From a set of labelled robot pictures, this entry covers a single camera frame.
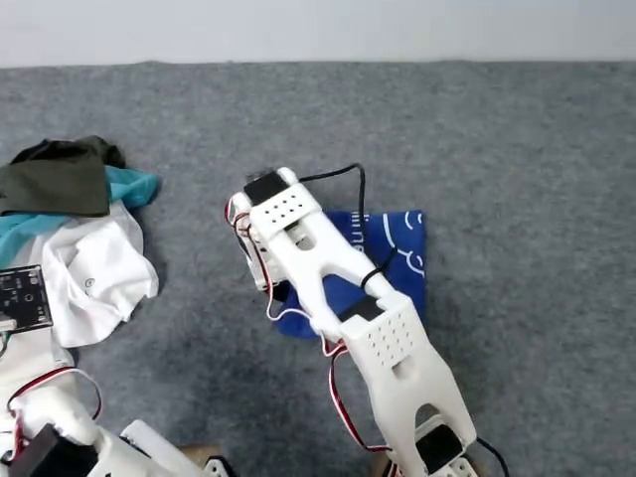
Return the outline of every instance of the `teal cloth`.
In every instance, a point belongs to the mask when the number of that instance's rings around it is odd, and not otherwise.
[[[121,200],[127,209],[145,206],[150,202],[159,185],[153,174],[106,168],[106,180],[110,187],[110,202]],[[33,237],[57,229],[71,217],[55,214],[13,214],[0,217],[0,268],[6,268]]]

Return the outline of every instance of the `blue cloth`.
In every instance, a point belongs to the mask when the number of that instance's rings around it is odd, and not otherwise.
[[[327,217],[347,241],[362,249],[362,234],[357,214],[348,212],[327,212]],[[421,211],[408,211],[368,216],[366,222],[368,248],[379,262],[383,262],[395,245],[397,255],[386,273],[389,282],[402,293],[410,296],[423,321],[425,316],[425,272],[426,225]],[[364,296],[364,291],[339,276],[330,275],[323,279],[327,303],[336,313],[341,313]],[[289,295],[280,311],[300,308],[298,294],[290,287]],[[297,313],[288,313],[276,322],[278,330],[297,338],[314,338],[306,318]]]
[[[157,190],[157,176],[132,169],[106,168],[110,202],[121,200],[127,209],[148,204]],[[33,237],[53,231],[71,217],[56,214],[13,214],[0,217],[0,268],[6,268]]]

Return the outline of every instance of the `black circuit board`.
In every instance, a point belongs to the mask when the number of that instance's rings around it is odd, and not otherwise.
[[[16,321],[11,333],[53,326],[39,265],[0,270],[0,320]]]

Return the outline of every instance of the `carpet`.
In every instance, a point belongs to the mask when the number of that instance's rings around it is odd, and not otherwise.
[[[272,165],[359,161],[372,212],[427,212],[427,331],[513,475],[636,466],[636,65],[273,64],[0,71],[0,158],[99,134],[161,176],[162,289],[79,364],[101,424],[215,442],[242,476],[366,475],[318,344],[263,315],[223,204]],[[357,178],[311,185],[356,207]],[[379,441],[350,361],[352,418]],[[501,475],[482,449],[471,453]]]

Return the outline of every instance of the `olive green fabric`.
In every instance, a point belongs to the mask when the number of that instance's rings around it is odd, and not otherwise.
[[[0,215],[108,215],[104,164],[124,167],[116,146],[97,136],[44,140],[0,168]]]

